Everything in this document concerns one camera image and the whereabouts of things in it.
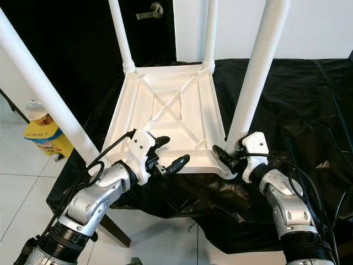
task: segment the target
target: door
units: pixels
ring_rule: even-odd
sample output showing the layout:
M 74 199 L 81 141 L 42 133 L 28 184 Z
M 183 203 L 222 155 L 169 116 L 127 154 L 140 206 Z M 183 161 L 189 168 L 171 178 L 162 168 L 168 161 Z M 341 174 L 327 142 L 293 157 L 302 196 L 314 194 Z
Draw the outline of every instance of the door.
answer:
M 150 0 L 120 0 L 136 66 L 175 61 L 173 0 L 159 19 L 138 20 Z M 0 0 L 0 7 L 81 124 L 122 74 L 108 0 Z

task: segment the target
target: black plastic sheet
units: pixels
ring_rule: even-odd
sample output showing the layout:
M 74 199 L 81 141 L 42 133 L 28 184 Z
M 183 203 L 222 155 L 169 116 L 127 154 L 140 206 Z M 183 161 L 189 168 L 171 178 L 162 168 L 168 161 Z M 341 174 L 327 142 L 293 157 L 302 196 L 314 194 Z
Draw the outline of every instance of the black plastic sheet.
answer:
M 213 79 L 226 134 L 247 65 L 247 59 L 216 61 Z M 123 78 L 117 76 L 87 122 L 86 131 L 98 148 L 104 142 Z M 352 239 L 353 231 L 352 100 L 353 66 L 348 59 L 274 60 L 250 128 L 250 133 L 265 133 L 271 154 L 310 174 L 331 220 L 346 192 L 335 227 L 338 243 Z M 296 173 L 282 162 L 269 161 L 284 174 Z M 83 169 L 84 162 L 74 152 L 48 196 L 51 209 Z M 226 181 L 214 174 L 150 178 L 146 185 L 133 186 L 112 208 L 141 209 L 162 218 L 190 216 L 225 253 L 280 249 L 271 208 L 241 178 Z

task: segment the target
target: white wall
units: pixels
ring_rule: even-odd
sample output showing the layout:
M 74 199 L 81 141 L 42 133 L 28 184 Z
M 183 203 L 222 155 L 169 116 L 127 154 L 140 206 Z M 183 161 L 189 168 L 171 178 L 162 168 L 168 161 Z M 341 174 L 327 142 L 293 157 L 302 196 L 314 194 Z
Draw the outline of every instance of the white wall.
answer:
M 10 98 L 10 100 L 28 116 L 26 103 L 31 99 L 36 99 L 27 82 L 17 71 L 7 55 L 0 48 L 0 88 Z
M 202 61 L 208 0 L 174 0 L 176 58 Z M 277 58 L 347 58 L 353 49 L 352 0 L 292 0 Z M 216 59 L 249 58 L 265 0 L 220 0 Z

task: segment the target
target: wooden table leg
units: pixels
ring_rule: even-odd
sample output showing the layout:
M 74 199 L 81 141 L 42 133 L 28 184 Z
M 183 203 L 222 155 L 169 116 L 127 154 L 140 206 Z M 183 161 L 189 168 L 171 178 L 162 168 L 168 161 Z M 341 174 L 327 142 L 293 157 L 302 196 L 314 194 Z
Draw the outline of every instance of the wooden table leg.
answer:
M 100 225 L 110 232 L 124 246 L 130 247 L 131 239 L 107 215 L 104 215 Z

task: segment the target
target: door handle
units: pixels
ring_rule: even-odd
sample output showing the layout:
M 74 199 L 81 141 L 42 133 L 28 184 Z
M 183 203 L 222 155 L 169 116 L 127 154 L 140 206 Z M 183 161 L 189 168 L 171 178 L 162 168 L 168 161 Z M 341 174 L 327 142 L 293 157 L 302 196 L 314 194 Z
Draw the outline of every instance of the door handle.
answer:
M 136 14 L 136 18 L 146 19 L 146 18 L 161 18 L 163 16 L 163 7 L 160 3 L 154 2 L 151 4 L 151 12 Z

